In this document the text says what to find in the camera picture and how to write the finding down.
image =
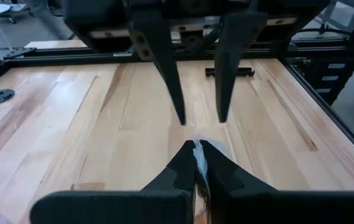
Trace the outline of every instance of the wooden table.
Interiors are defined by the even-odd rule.
[[[81,45],[33,43],[29,47]],[[178,62],[181,126],[152,63],[13,68],[0,89],[0,212],[27,222],[57,190],[139,190],[186,139],[201,134],[277,189],[354,190],[354,145],[276,59],[242,60],[228,122],[220,124],[211,61]]]

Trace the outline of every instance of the wooden tabletop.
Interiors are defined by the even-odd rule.
[[[198,134],[277,189],[354,190],[354,145],[294,77],[276,59],[241,66],[256,74],[237,78],[220,124],[213,62],[178,62],[186,126],[152,63],[11,69],[0,78],[16,92],[0,104],[0,212],[25,223],[54,191],[139,190]]]

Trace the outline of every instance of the black round object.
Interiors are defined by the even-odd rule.
[[[0,90],[0,103],[3,103],[11,99],[14,95],[15,95],[14,90],[10,90],[10,89]]]

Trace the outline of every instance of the robotic arm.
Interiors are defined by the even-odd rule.
[[[89,47],[122,52],[133,46],[154,62],[169,90],[181,124],[184,96],[173,60],[171,31],[195,53],[218,39],[215,49],[217,112],[225,122],[239,61],[255,42],[271,42],[275,57],[287,51],[291,37],[330,0],[67,0],[64,20]],[[203,36],[204,29],[213,29]]]

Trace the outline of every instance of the black metal frame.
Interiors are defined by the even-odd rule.
[[[326,114],[336,123],[349,140],[354,143],[354,133],[341,120],[341,118],[331,109],[331,107],[319,96],[318,93],[303,79],[303,77],[293,67],[287,63],[285,58],[292,57],[352,57],[354,47],[348,40],[312,40],[312,41],[292,41],[296,46],[295,50],[288,51],[284,55],[274,55],[271,53],[269,43],[255,43],[245,52],[245,59],[251,58],[278,58],[288,69],[294,78],[305,88],[309,95],[326,112]],[[186,47],[183,44],[175,44],[174,48]],[[177,61],[187,60],[213,60],[215,44],[207,51],[199,54],[175,53],[173,58]],[[86,65],[101,63],[136,63],[143,62],[136,54],[130,56],[114,56],[113,54],[99,54],[93,50],[83,48],[65,49],[37,49],[27,52],[23,57],[5,60],[0,66],[0,77],[9,69],[17,67],[39,67],[57,65]]]

